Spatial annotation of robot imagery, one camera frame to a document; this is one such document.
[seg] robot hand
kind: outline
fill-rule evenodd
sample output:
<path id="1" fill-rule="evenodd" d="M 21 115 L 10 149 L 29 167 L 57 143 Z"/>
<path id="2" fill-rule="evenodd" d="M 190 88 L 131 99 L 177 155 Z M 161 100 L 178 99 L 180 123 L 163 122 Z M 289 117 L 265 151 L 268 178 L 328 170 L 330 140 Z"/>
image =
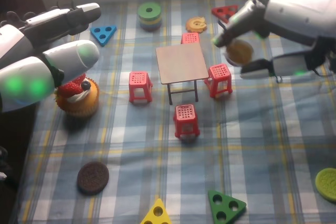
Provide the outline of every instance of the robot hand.
<path id="1" fill-rule="evenodd" d="M 326 59 L 336 72 L 331 57 L 336 39 L 336 0 L 249 0 L 229 19 L 224 32 L 214 38 L 217 47 L 228 46 L 235 38 L 254 31 L 262 38 L 274 33 L 303 44 L 307 50 L 260 59 L 241 69 L 246 79 L 292 76 L 315 71 Z"/>
<path id="2" fill-rule="evenodd" d="M 51 48 L 38 56 L 33 53 L 61 37 L 86 30 L 99 17 L 100 7 L 93 3 L 75 9 L 55 8 L 31 17 L 21 28 L 13 22 L 1 23 L 0 112 L 38 102 L 92 68 L 99 50 L 88 40 Z"/>

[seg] table leg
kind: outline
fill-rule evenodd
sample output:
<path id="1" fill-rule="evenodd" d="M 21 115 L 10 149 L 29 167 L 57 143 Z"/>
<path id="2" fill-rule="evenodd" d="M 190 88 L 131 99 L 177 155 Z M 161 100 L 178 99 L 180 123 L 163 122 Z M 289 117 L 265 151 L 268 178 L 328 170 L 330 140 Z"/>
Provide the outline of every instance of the table leg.
<path id="1" fill-rule="evenodd" d="M 170 92 L 170 84 L 167 84 L 167 88 L 168 88 L 169 104 L 173 105 L 172 94 Z"/>
<path id="2" fill-rule="evenodd" d="M 194 88 L 195 88 L 195 97 L 196 97 L 196 102 L 198 102 L 197 81 L 196 81 L 196 80 L 194 80 Z"/>

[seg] plaid tablecloth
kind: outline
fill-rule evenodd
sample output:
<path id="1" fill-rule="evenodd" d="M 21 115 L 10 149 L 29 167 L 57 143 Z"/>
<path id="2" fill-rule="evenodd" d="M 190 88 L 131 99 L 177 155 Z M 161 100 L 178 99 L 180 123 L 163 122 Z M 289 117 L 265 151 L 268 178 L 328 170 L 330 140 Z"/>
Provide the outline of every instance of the plaid tablecloth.
<path id="1" fill-rule="evenodd" d="M 154 33 L 139 27 L 139 3 L 103 5 L 92 26 L 116 25 L 118 30 L 105 47 L 98 46 L 100 59 L 87 73 L 101 90 L 99 111 L 79 123 L 55 105 L 53 96 L 41 102 L 13 219 L 137 224 L 160 197 L 173 224 L 210 224 L 207 191 L 214 189 L 247 203 L 236 223 L 336 223 L 336 205 L 314 185 L 318 171 L 336 167 L 334 77 L 306 74 L 277 84 L 274 79 L 242 80 L 239 69 L 230 66 L 231 95 L 211 99 L 200 81 L 198 103 L 191 92 L 173 95 L 174 105 L 169 105 L 155 48 L 179 44 L 185 22 L 204 16 L 207 66 L 226 62 L 224 50 L 210 43 L 222 31 L 211 8 L 242 7 L 245 1 L 161 0 L 163 24 Z M 86 31 L 57 44 L 77 39 L 95 41 Z M 242 39 L 264 58 L 301 48 L 275 35 L 260 40 L 248 33 Z M 128 102 L 132 70 L 150 74 L 150 104 Z M 325 67 L 319 72 L 327 74 Z M 181 103 L 196 106 L 201 135 L 194 144 L 174 136 L 173 111 Z M 107 165 L 110 179 L 102 193 L 85 197 L 76 190 L 77 173 L 93 160 Z"/>

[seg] red stool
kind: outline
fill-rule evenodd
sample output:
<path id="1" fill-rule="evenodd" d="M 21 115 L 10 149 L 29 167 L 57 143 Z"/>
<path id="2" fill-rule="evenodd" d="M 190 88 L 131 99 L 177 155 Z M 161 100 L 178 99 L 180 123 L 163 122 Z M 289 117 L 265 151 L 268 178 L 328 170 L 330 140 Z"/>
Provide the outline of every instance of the red stool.
<path id="1" fill-rule="evenodd" d="M 179 105 L 175 108 L 174 122 L 175 122 L 175 136 L 180 138 L 181 135 L 195 134 L 198 136 L 200 130 L 198 129 L 197 113 L 192 104 Z M 191 125 L 191 130 L 184 131 L 183 126 Z"/>
<path id="2" fill-rule="evenodd" d="M 181 44 L 195 43 L 200 41 L 198 33 L 184 33 L 181 38 Z"/>
<path id="3" fill-rule="evenodd" d="M 130 89 L 130 102 L 134 100 L 147 100 L 152 101 L 152 87 L 149 75 L 145 71 L 130 72 L 129 89 Z M 144 97 L 136 97 L 134 94 L 135 89 L 143 89 Z"/>
<path id="4" fill-rule="evenodd" d="M 231 73 L 225 64 L 219 64 L 209 67 L 208 73 L 212 81 L 205 79 L 204 83 L 210 91 L 210 97 L 214 98 L 217 94 L 228 91 L 232 93 Z M 227 87 L 223 90 L 218 90 L 218 84 L 222 81 L 227 81 Z"/>

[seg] red triangle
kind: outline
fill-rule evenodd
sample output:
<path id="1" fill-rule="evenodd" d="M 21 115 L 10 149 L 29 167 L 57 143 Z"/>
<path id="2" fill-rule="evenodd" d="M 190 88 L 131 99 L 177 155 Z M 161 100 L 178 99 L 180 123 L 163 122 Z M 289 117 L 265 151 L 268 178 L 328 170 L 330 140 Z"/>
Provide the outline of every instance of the red triangle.
<path id="1" fill-rule="evenodd" d="M 229 18 L 235 15 L 237 11 L 238 11 L 237 5 L 216 7 L 211 9 L 211 13 L 225 23 L 228 23 Z"/>

